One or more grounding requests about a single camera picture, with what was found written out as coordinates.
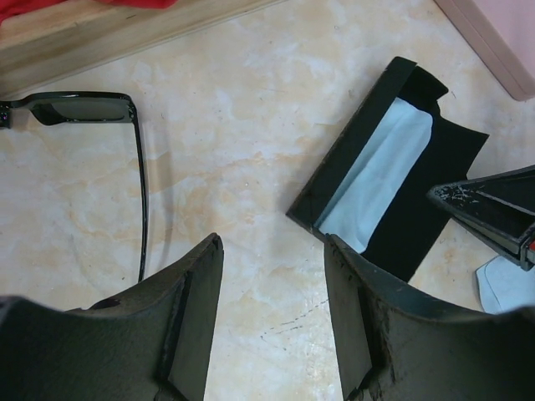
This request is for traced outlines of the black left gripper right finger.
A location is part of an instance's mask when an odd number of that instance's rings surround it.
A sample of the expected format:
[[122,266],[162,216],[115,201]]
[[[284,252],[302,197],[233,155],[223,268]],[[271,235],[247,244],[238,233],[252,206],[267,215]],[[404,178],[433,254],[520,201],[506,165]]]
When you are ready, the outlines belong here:
[[492,315],[443,301],[337,236],[324,268],[344,399],[533,399],[532,307]]

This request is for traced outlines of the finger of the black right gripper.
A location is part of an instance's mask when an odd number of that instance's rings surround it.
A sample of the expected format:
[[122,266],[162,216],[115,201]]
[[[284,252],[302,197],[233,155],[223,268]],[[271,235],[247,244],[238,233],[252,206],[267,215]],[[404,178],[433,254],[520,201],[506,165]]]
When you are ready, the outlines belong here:
[[534,166],[434,186],[427,197],[523,270],[534,268]]

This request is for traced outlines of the light blue cleaning cloth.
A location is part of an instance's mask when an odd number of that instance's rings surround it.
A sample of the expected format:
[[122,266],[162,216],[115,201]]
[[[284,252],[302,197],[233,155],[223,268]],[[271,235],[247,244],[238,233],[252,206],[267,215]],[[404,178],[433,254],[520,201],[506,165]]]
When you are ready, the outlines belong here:
[[430,114],[396,98],[317,220],[318,231],[365,251],[429,144],[432,124]]

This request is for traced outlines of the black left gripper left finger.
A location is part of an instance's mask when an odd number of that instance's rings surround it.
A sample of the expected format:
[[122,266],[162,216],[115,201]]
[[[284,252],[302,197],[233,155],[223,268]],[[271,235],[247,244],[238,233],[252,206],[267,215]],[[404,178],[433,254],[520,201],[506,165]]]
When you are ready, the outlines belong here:
[[203,399],[223,259],[221,237],[210,234],[88,309],[2,297],[2,399]]

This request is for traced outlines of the black glasses case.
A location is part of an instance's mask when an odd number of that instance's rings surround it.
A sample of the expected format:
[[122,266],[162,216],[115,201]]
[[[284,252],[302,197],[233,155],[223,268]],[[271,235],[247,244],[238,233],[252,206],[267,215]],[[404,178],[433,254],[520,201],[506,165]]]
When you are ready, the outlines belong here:
[[447,91],[414,61],[393,58],[288,217],[409,281],[448,222],[428,192],[464,180],[488,138],[442,117]]

